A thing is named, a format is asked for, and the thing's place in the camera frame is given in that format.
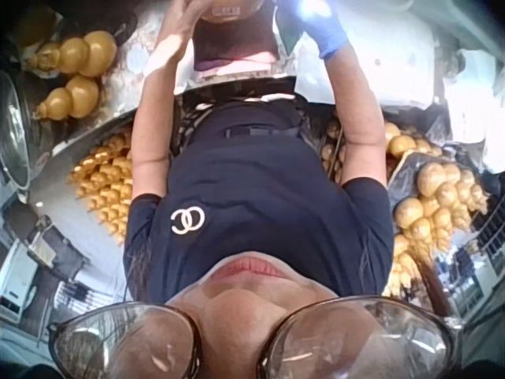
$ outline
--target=woman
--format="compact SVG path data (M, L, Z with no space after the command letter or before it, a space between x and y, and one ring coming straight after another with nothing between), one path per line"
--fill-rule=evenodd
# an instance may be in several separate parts
M215 108L169 168L175 72L210 3L173 0L148 64L133 127L124 262L134 298L167 303L194 321L200 373L246 378L255 377L262 348L293 312L383 291L393 248L384 121L335 6L284 0L279 6L317 42L327 67L347 140L342 187L327 180L317 154L296 133L299 116L285 103ZM346 345L346 356L357 362L381 327L360 313L362 306L341 310L342 328L361 317L363 329ZM147 312L138 324L144 332L118 349L119 377L139 367L161 375L180 362L170 353L174 343L163 338L156 348L138 348L173 330L158 312ZM302 335L319 326L309 320ZM184 336L174 338L186 346ZM320 367L304 362L312 373Z

